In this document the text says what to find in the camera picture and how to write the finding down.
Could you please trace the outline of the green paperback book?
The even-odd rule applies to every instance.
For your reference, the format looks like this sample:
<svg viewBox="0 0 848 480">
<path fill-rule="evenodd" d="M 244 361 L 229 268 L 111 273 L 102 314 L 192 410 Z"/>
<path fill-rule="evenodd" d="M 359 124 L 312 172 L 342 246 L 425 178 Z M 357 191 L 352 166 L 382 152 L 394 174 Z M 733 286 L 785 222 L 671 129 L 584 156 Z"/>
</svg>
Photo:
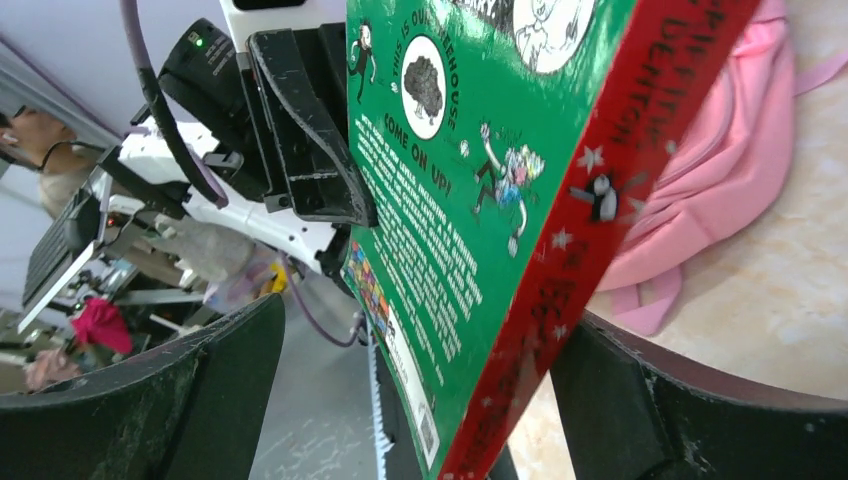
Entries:
<svg viewBox="0 0 848 480">
<path fill-rule="evenodd" d="M 426 479 L 480 479 L 754 1 L 351 1 L 346 279 Z"/>
</svg>

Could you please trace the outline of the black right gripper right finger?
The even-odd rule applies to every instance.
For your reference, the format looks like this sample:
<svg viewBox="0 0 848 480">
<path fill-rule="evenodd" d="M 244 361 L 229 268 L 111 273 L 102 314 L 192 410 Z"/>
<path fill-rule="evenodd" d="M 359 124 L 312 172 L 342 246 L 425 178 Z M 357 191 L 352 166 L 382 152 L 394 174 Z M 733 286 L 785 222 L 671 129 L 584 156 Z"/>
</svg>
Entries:
<svg viewBox="0 0 848 480">
<path fill-rule="evenodd" d="M 585 313 L 550 377 L 579 479 L 843 479 L 847 404 L 698 363 Z"/>
</svg>

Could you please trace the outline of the pink student backpack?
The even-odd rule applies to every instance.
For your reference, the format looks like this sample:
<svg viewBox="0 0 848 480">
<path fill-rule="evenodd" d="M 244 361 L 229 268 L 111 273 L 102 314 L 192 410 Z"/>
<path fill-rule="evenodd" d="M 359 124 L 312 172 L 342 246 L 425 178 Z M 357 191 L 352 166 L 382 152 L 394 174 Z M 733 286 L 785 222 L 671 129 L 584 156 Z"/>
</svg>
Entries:
<svg viewBox="0 0 848 480">
<path fill-rule="evenodd" d="M 846 66 L 840 55 L 796 73 L 786 4 L 761 3 L 598 286 L 614 322 L 645 336 L 663 328 L 683 264 L 747 227 L 781 192 L 797 97 Z"/>
</svg>

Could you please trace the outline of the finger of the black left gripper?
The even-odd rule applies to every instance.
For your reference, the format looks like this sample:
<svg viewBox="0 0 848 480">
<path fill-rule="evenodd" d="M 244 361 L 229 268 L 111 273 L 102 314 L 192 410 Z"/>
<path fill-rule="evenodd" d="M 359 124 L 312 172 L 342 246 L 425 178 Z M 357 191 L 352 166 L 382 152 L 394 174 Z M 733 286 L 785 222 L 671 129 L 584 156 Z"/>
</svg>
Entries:
<svg viewBox="0 0 848 480">
<path fill-rule="evenodd" d="M 377 224 L 373 196 L 349 148 L 345 26 L 252 34 L 247 89 L 269 190 L 268 211 L 306 221 Z"/>
</svg>

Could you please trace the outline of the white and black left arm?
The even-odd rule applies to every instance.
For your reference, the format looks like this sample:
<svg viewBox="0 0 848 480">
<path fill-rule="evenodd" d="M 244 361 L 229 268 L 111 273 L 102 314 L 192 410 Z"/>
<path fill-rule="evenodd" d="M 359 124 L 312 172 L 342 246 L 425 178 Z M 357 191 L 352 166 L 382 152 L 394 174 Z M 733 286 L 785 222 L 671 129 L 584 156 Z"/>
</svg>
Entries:
<svg viewBox="0 0 848 480">
<path fill-rule="evenodd" d="M 155 69 L 135 4 L 121 15 L 145 103 L 99 158 L 130 194 L 101 187 L 104 210 L 224 226 L 337 276 L 352 229 L 378 222 L 349 146 L 345 24 L 264 10 L 236 45 L 199 19 Z"/>
</svg>

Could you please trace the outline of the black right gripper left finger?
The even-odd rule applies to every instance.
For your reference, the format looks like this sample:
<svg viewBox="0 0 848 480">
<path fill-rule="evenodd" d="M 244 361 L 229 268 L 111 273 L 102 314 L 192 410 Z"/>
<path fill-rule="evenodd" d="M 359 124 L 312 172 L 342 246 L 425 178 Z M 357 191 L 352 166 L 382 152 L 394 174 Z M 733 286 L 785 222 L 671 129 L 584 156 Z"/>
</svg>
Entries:
<svg viewBox="0 0 848 480">
<path fill-rule="evenodd" d="M 245 479 L 284 341 L 264 296 L 121 363 L 1 399 L 5 479 Z"/>
</svg>

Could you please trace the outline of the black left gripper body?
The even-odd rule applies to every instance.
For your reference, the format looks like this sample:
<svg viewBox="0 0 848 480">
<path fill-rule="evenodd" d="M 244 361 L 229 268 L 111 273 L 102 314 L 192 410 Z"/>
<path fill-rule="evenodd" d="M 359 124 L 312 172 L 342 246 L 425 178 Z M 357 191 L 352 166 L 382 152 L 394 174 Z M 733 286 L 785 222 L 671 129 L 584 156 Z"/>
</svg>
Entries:
<svg viewBox="0 0 848 480">
<path fill-rule="evenodd" d="M 218 141 L 202 155 L 206 165 L 242 197 L 261 202 L 269 183 L 230 37 L 211 21 L 196 20 L 172 48 L 158 81 Z"/>
</svg>

